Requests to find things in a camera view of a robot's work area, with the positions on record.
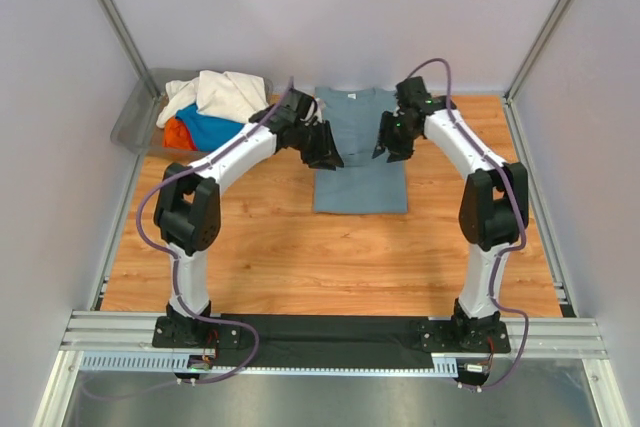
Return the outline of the grey-blue t shirt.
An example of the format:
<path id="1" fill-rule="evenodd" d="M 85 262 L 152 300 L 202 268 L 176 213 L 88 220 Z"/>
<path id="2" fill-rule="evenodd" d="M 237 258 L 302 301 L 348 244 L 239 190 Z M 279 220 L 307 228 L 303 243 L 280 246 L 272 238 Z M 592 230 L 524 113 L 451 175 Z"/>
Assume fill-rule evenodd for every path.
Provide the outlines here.
<path id="1" fill-rule="evenodd" d="M 372 157 L 381 116 L 396 107 L 394 93 L 380 88 L 340 91 L 318 87 L 315 96 L 323 104 L 322 116 L 331 124 L 344 166 L 315 172 L 314 211 L 344 215 L 406 214 L 405 165 Z"/>

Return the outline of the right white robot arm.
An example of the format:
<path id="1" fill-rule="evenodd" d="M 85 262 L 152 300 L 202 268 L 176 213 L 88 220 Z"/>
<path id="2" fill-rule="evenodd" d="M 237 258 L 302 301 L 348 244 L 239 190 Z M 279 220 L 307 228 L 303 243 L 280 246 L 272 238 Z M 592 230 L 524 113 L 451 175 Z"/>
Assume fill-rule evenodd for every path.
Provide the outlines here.
<path id="1" fill-rule="evenodd" d="M 406 161 L 414 153 L 415 140 L 424 137 L 465 181 L 458 221 L 469 245 L 466 279 L 450 320 L 427 331 L 426 340 L 436 347 L 454 343 L 466 351 L 497 344 L 505 335 L 496 304 L 505 264 L 526 242 L 526 167 L 508 163 L 489 149 L 451 100 L 432 96 L 422 78 L 398 83 L 395 97 L 396 110 L 381 117 L 373 155 L 385 155 L 388 162 Z"/>

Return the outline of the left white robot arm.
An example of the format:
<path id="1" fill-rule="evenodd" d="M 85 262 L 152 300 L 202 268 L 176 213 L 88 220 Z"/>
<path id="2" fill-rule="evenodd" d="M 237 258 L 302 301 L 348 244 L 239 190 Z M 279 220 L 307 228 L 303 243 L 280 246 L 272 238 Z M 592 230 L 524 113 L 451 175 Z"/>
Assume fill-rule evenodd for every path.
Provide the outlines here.
<path id="1" fill-rule="evenodd" d="M 208 249 L 221 230 L 221 198 L 235 181 L 282 149 L 298 151 L 311 169 L 344 166 L 318 101 L 290 88 L 214 152 L 165 170 L 153 222 L 171 259 L 172 280 L 166 314 L 156 324 L 158 336 L 178 339 L 188 348 L 208 341 Z"/>

